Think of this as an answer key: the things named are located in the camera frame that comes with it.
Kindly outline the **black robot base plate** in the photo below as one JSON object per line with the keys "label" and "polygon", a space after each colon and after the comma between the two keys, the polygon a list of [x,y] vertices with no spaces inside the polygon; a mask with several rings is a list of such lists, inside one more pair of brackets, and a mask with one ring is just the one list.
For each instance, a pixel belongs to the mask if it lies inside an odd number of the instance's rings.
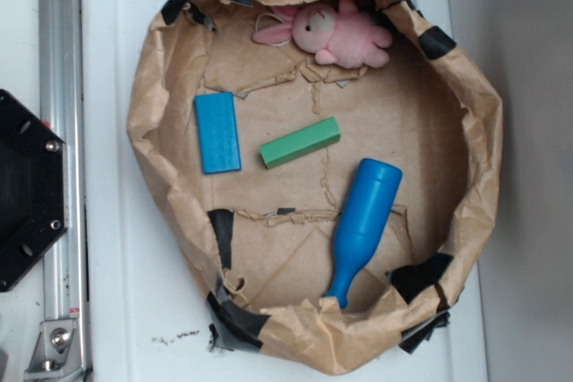
{"label": "black robot base plate", "polygon": [[1,91],[1,291],[11,291],[67,230],[65,143]]}

